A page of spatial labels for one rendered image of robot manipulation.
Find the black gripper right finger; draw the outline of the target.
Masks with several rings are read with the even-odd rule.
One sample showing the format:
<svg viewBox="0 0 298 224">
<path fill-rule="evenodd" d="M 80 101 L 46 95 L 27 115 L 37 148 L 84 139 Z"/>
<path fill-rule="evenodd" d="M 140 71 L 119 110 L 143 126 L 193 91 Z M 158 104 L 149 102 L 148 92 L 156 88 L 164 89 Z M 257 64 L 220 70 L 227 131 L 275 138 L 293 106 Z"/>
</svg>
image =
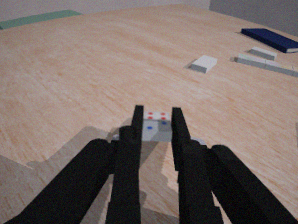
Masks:
<svg viewBox="0 0 298 224">
<path fill-rule="evenodd" d="M 224 224 L 212 192 L 232 224 L 298 224 L 230 148 L 191 137 L 181 107 L 172 107 L 171 127 L 179 224 Z"/>
</svg>

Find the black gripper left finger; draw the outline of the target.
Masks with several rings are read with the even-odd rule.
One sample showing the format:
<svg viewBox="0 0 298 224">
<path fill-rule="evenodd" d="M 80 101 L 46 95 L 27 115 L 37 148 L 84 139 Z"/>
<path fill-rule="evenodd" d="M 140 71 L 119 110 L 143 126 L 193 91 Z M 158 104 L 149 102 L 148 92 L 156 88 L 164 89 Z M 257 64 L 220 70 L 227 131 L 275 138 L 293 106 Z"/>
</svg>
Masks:
<svg viewBox="0 0 298 224">
<path fill-rule="evenodd" d="M 144 105 L 135 105 L 131 126 L 120 127 L 111 143 L 91 140 L 19 215 L 4 224 L 80 224 L 109 174 L 114 178 L 105 224 L 141 224 L 143 111 Z"/>
</svg>

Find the white domino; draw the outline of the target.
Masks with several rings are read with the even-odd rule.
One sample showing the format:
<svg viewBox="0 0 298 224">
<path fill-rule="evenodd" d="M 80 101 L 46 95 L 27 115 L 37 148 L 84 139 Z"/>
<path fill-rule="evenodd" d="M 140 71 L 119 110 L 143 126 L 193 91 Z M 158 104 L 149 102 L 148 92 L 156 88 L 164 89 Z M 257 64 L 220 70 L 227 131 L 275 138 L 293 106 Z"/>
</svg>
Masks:
<svg viewBox="0 0 298 224">
<path fill-rule="evenodd" d="M 292 76 L 298 77 L 298 67 L 294 67 L 294 66 L 292 66 L 292 68 L 293 68 L 293 70 L 294 70 Z"/>
<path fill-rule="evenodd" d="M 255 46 L 251 49 L 250 53 L 261 56 L 261 57 L 264 57 L 264 58 L 267 58 L 267 59 L 270 59 L 270 60 L 273 60 L 273 61 L 277 57 L 277 53 L 274 53 L 274 52 L 271 52 L 271 51 L 268 51 L 268 50 L 265 50 L 265 49 L 262 49 L 262 48 L 258 48 L 258 47 L 255 47 Z"/>
<path fill-rule="evenodd" d="M 172 141 L 169 112 L 144 111 L 142 141 Z"/>
<path fill-rule="evenodd" d="M 214 67 L 217 63 L 216 58 L 212 58 L 209 56 L 203 55 L 199 59 L 197 59 L 195 62 L 192 63 L 191 69 L 207 73 L 212 67 Z"/>
<path fill-rule="evenodd" d="M 266 66 L 265 59 L 258 58 L 258 57 L 253 57 L 253 56 L 249 56 L 249 55 L 245 55 L 245 54 L 240 54 L 240 53 L 238 55 L 237 62 L 242 63 L 242 64 L 255 66 L 255 67 L 259 67 L 259 68 L 264 68 L 264 69 L 265 69 L 265 66 Z"/>
<path fill-rule="evenodd" d="M 265 69 L 291 75 L 291 76 L 293 75 L 294 70 L 292 66 L 270 61 L 270 60 L 265 60 L 265 61 L 266 61 Z"/>
</svg>

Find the dark blue notebook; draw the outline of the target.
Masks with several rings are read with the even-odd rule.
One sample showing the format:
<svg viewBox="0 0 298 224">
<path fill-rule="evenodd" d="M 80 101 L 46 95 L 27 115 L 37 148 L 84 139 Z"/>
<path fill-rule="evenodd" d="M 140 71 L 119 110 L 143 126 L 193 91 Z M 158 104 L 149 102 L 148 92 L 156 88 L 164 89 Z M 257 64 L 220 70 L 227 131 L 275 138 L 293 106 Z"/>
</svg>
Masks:
<svg viewBox="0 0 298 224">
<path fill-rule="evenodd" d="M 246 28 L 241 33 L 283 53 L 298 52 L 298 42 L 265 28 Z"/>
</svg>

